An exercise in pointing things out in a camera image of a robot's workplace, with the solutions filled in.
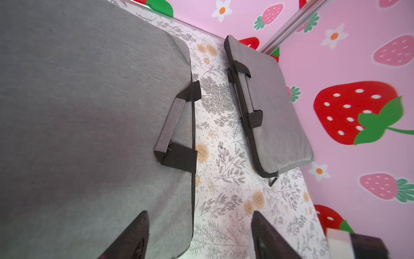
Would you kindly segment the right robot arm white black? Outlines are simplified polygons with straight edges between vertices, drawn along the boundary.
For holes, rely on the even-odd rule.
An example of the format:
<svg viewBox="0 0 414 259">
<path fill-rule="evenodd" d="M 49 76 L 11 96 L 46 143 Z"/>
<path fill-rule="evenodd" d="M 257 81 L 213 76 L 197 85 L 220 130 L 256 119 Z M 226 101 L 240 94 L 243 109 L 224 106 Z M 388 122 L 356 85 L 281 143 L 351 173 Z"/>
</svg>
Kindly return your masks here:
<svg viewBox="0 0 414 259">
<path fill-rule="evenodd" d="M 330 259 L 389 259 L 390 254 L 382 239 L 327 229 Z"/>
</svg>

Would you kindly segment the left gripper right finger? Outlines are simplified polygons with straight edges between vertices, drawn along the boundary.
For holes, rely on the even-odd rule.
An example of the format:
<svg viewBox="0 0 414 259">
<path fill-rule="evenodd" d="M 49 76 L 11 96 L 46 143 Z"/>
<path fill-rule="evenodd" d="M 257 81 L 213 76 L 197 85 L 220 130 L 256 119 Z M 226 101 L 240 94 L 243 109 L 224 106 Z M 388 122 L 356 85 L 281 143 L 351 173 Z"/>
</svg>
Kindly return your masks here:
<svg viewBox="0 0 414 259">
<path fill-rule="evenodd" d="M 251 221 L 252 259 L 300 259 L 301 256 L 259 212 Z"/>
</svg>

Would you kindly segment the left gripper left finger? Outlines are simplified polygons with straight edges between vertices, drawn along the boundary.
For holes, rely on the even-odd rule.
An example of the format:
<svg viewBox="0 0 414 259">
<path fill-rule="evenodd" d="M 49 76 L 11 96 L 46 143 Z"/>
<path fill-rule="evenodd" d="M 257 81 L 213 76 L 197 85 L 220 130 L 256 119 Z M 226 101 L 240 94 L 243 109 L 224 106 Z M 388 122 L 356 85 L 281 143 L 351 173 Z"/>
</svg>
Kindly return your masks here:
<svg viewBox="0 0 414 259">
<path fill-rule="evenodd" d="M 144 259 L 149 227 L 148 212 L 142 211 L 98 259 Z"/>
</svg>

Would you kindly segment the grey laptop bag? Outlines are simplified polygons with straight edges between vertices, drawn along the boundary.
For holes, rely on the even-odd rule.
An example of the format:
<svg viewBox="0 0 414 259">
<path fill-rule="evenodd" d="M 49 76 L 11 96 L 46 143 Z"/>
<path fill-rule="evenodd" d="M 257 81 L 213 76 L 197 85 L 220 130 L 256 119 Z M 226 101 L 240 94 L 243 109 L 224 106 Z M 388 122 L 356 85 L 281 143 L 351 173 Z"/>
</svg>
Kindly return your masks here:
<svg viewBox="0 0 414 259">
<path fill-rule="evenodd" d="M 234 92 L 253 168 L 269 179 L 314 160 L 277 61 L 239 42 L 224 41 L 229 61 L 229 84 Z"/>
<path fill-rule="evenodd" d="M 1 258 L 97 259 L 142 212 L 145 259 L 194 232 L 185 41 L 109 1 L 1 2 Z"/>
</svg>

